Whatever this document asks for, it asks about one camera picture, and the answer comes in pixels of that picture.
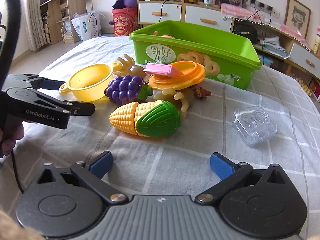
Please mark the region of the person's left hand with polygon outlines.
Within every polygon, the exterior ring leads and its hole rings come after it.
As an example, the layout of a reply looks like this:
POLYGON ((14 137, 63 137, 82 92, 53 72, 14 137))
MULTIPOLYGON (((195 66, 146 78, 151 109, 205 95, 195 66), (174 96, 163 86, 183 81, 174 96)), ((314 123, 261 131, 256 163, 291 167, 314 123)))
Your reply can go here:
POLYGON ((21 140, 24 137, 24 127, 22 124, 19 124, 10 137, 3 139, 3 131, 0 129, 0 140, 2 142, 1 150, 3 155, 9 155, 14 149, 17 140, 21 140))

